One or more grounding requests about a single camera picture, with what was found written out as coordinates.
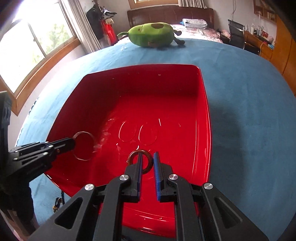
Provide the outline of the silver bangle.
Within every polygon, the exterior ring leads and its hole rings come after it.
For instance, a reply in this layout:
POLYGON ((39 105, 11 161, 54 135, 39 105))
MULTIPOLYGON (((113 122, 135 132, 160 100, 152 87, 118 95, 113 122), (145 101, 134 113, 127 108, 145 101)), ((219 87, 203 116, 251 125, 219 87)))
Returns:
POLYGON ((79 131, 73 136, 75 141, 74 157, 80 161, 89 161, 94 154, 94 137, 86 131, 79 131))

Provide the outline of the blue bed cover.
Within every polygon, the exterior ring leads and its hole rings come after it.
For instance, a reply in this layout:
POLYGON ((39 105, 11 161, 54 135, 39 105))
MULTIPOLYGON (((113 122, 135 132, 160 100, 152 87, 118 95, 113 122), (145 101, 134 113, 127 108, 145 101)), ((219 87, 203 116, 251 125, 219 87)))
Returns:
POLYGON ((45 141, 86 74, 152 63, 201 69, 213 135, 210 181, 270 240, 295 240, 295 96, 270 62, 242 49, 187 39, 165 50, 121 42, 85 55, 44 87, 16 144, 45 141))

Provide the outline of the red tin box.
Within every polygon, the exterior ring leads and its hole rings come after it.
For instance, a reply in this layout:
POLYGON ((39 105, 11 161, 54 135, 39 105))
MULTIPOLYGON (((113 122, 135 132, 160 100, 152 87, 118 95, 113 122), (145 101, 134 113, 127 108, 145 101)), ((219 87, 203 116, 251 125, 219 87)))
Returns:
POLYGON ((48 171, 71 198, 85 185, 102 186, 124 174, 142 154, 139 201, 124 202, 122 229, 176 238, 173 202, 157 200, 154 153, 189 183, 208 180, 211 127, 201 70, 194 65, 135 65, 88 74, 62 106, 48 140, 86 131, 89 161, 62 154, 48 171))

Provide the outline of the wooden framed side window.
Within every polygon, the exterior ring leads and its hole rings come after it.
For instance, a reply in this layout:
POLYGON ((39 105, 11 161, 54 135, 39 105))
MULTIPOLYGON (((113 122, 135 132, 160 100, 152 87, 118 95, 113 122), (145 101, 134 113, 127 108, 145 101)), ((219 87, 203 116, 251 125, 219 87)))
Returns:
POLYGON ((12 99, 15 115, 79 45, 62 1, 1 1, 1 90, 12 99))

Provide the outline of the side window curtain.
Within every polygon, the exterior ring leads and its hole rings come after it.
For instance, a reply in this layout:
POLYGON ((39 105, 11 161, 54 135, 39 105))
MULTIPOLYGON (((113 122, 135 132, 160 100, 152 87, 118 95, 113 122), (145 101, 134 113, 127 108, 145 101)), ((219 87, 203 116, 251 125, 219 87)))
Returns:
POLYGON ((100 50, 101 45, 91 28, 80 2, 77 0, 61 2, 66 11, 67 17, 74 28, 74 32, 81 42, 85 52, 89 54, 100 50))

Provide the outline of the coat rack with clothes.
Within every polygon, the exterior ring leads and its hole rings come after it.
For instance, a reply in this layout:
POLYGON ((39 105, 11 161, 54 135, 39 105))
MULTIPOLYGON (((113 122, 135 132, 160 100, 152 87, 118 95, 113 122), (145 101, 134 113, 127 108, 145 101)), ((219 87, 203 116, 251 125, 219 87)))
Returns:
POLYGON ((98 1, 91 2, 93 6, 86 12, 86 17, 101 48, 115 45, 118 37, 112 27, 114 24, 112 18, 117 13, 107 10, 105 6, 100 6, 98 1))

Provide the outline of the green avocado plush toy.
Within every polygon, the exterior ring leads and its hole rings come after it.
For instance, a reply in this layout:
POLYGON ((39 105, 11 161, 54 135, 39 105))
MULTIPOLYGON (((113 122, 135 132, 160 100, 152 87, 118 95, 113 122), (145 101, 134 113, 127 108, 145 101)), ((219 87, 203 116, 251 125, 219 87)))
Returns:
POLYGON ((117 35, 118 39, 128 38, 133 44, 145 48, 168 47, 173 41, 183 46, 184 40, 178 39, 181 31, 174 30, 167 23, 146 23, 130 28, 127 32, 117 35))

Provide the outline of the wooden framed back window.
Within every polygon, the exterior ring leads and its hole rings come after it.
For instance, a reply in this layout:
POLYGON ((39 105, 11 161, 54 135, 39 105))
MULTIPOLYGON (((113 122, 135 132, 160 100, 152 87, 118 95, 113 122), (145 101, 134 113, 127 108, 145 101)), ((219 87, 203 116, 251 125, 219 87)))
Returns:
POLYGON ((167 5, 174 4, 178 5, 178 0, 128 0, 130 9, 138 9, 144 8, 148 6, 159 6, 159 5, 167 5))

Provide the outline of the wooden desk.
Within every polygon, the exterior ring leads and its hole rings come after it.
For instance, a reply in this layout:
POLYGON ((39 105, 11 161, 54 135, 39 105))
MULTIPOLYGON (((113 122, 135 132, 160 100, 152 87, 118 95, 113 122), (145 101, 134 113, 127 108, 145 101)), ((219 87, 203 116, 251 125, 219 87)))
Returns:
POLYGON ((245 31, 244 32, 244 37, 245 37, 245 42, 248 45, 251 45, 258 49, 259 51, 259 56, 270 61, 272 54, 273 54, 273 49, 269 47, 267 42, 264 42, 260 40, 257 36, 252 35, 250 32, 245 31))

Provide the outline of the wooden wardrobe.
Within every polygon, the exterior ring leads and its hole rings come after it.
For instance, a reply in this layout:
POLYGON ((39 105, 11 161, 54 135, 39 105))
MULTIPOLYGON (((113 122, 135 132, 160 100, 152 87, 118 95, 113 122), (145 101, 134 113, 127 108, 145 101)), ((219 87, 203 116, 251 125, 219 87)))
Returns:
POLYGON ((276 17, 276 39, 270 62, 295 95, 295 40, 280 17, 276 17))

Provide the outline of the black desk chair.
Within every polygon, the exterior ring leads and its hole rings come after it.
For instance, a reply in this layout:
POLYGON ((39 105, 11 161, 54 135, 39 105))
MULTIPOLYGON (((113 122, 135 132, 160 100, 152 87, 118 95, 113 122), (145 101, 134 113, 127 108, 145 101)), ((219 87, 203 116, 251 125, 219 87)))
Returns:
POLYGON ((231 46, 244 49, 245 47, 244 25, 237 23, 233 20, 228 20, 228 27, 230 31, 229 44, 231 46))

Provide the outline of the folded patterned blanket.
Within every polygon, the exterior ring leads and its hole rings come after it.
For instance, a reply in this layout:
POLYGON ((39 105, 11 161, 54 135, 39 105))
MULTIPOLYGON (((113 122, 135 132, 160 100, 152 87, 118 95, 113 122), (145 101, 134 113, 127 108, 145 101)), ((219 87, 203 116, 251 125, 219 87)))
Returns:
POLYGON ((205 29, 208 24, 203 19, 182 19, 182 23, 187 28, 205 29))

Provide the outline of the wooden headboard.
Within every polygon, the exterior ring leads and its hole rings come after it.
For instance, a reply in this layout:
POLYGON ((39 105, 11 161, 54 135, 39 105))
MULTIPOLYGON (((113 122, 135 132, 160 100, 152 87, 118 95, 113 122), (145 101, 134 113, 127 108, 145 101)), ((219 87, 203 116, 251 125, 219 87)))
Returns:
POLYGON ((208 27, 214 29, 214 10, 177 5, 152 6, 127 11, 129 26, 134 27, 146 23, 164 22, 179 24, 182 19, 203 19, 208 27))

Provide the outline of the striped back curtain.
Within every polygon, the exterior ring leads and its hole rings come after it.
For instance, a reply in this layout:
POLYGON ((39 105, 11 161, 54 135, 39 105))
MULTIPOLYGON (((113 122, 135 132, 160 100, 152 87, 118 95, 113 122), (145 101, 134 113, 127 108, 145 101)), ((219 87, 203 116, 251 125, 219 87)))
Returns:
POLYGON ((206 5, 203 0, 178 0, 178 5, 181 7, 206 9, 206 5))

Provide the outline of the wall shelf with books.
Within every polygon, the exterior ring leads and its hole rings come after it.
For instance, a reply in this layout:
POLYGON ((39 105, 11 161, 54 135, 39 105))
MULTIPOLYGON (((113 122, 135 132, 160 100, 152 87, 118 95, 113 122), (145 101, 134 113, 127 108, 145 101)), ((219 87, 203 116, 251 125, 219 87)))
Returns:
POLYGON ((253 9, 254 14, 270 22, 276 23, 276 13, 266 1, 253 0, 253 9))

